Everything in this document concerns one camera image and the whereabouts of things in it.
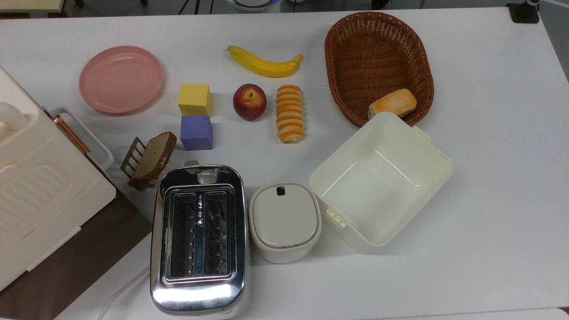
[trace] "white power cord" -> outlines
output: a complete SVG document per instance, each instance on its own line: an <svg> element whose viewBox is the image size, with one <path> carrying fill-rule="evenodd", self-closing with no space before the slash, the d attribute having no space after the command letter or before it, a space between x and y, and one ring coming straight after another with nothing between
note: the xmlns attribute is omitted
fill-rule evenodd
<svg viewBox="0 0 569 320"><path fill-rule="evenodd" d="M101 313L99 314L99 317L97 318L97 320L102 320L103 317L105 316L105 313L106 313L107 309L109 308L110 304L113 303L113 301L118 296L120 296L121 293L123 293L126 289L128 289L135 282L137 282L138 279L142 278L142 276L144 276L149 270L150 270L150 265L148 265L143 271L141 271L136 277L134 277L134 279L130 280L129 283L127 283L124 287L120 288L112 297L110 297L109 300L107 301L105 307L103 308L103 310L101 310Z"/></svg>

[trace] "wicker basket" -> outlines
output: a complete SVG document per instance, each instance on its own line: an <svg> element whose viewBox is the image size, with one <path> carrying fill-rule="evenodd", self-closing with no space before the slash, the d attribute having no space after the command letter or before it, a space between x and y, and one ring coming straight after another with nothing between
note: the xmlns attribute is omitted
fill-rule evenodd
<svg viewBox="0 0 569 320"><path fill-rule="evenodd" d="M398 89L409 89L417 107L404 116L410 126L431 108L434 96L427 54L419 36L401 20L381 12L346 16L324 43L332 96L356 126L368 121L368 107Z"/></svg>

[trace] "white storage box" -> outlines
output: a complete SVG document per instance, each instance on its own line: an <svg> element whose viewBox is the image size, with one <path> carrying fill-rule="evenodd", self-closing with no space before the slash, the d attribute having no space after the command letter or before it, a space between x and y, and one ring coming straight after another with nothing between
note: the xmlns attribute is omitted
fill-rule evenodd
<svg viewBox="0 0 569 320"><path fill-rule="evenodd" d="M417 127L383 112L310 176L324 220L357 252L390 241L435 195L452 162Z"/></svg>
<svg viewBox="0 0 569 320"><path fill-rule="evenodd" d="M115 194L0 67L0 290L69 240Z"/></svg>
<svg viewBox="0 0 569 320"><path fill-rule="evenodd" d="M259 254L273 263L304 257L322 230L316 195L296 182L274 183L255 192L249 224Z"/></svg>

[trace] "toaster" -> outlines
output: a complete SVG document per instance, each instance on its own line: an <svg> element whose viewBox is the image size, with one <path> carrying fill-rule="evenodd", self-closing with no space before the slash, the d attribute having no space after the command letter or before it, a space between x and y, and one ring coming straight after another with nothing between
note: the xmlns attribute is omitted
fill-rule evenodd
<svg viewBox="0 0 569 320"><path fill-rule="evenodd" d="M246 212L241 177L230 167L181 167L160 180L150 291L161 311L229 319L247 307Z"/></svg>

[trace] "striped bread roll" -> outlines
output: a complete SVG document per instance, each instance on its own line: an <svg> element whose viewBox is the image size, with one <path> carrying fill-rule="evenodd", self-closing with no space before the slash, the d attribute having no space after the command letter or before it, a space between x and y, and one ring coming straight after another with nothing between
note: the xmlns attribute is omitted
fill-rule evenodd
<svg viewBox="0 0 569 320"><path fill-rule="evenodd" d="M283 143L296 143L304 137L302 90L285 84L277 90L277 136Z"/></svg>

